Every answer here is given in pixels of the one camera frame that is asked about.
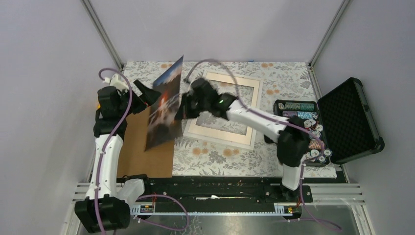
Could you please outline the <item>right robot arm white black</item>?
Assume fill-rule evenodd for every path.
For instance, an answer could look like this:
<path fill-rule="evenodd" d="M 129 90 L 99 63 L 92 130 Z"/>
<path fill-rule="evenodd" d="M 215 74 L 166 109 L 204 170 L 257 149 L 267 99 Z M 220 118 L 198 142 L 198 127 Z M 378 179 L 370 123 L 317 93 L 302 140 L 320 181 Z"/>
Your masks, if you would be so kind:
<path fill-rule="evenodd" d="M 198 78 L 182 94 L 176 120 L 195 119 L 202 112 L 241 123 L 262 133 L 277 145 L 277 159 L 283 166 L 281 197 L 288 202 L 300 195 L 301 169 L 310 138 L 299 117 L 281 117 L 251 108 L 230 93 L 219 94 L 205 79 Z"/>

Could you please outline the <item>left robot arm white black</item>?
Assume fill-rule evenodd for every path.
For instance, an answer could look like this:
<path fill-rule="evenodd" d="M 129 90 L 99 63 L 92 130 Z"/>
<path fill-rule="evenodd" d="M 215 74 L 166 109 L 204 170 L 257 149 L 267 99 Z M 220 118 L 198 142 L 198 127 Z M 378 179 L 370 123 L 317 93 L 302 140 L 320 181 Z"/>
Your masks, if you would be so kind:
<path fill-rule="evenodd" d="M 117 190 L 117 167 L 127 129 L 126 118 L 129 114 L 144 111 L 161 95 L 138 80 L 133 86 L 141 91 L 140 96 L 124 84 L 110 85 L 97 92 L 100 106 L 93 127 L 95 160 L 92 178 L 85 199 L 76 202 L 74 208 L 90 234 L 127 228 L 132 204 L 136 199 L 146 201 L 152 194 L 151 187 L 141 177 L 127 180 L 124 187 Z"/>

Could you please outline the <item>sunset photo with white mat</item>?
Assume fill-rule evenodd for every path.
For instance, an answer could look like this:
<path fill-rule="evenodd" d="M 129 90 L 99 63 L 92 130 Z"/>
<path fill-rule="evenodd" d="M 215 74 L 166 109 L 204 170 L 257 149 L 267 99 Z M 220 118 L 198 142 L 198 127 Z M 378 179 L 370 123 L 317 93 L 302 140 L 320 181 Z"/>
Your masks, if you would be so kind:
<path fill-rule="evenodd" d="M 182 134 L 182 125 L 175 120 L 180 106 L 180 83 L 183 57 L 170 66 L 152 85 L 161 93 L 150 107 L 145 150 L 173 141 Z"/>

